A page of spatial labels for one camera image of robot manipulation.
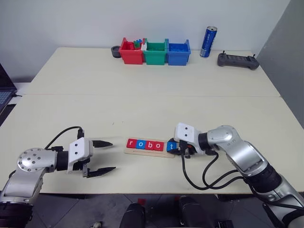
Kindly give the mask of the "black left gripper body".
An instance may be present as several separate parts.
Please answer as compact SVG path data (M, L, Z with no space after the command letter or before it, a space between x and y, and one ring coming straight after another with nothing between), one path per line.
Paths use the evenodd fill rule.
M86 159L83 161L77 161L73 165L73 171L82 171L83 177L88 178L88 173L89 173L88 163L89 162L90 162L90 159Z

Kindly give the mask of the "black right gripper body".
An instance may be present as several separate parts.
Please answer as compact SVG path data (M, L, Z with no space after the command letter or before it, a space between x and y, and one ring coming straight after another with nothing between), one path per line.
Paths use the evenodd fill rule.
M179 153L180 156L184 159L190 159L192 155L197 153L193 145L188 144L186 141L179 141Z

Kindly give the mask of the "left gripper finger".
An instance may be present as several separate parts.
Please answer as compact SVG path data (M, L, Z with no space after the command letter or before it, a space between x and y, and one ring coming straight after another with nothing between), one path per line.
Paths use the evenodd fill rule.
M92 177L98 177L98 176L102 176L105 175L111 171L113 171L116 167L106 167L106 168L100 168L96 171L90 171L90 169L87 169L87 178L92 178Z
M95 148L104 148L104 147L113 146L112 143L102 140L92 140L92 143Z

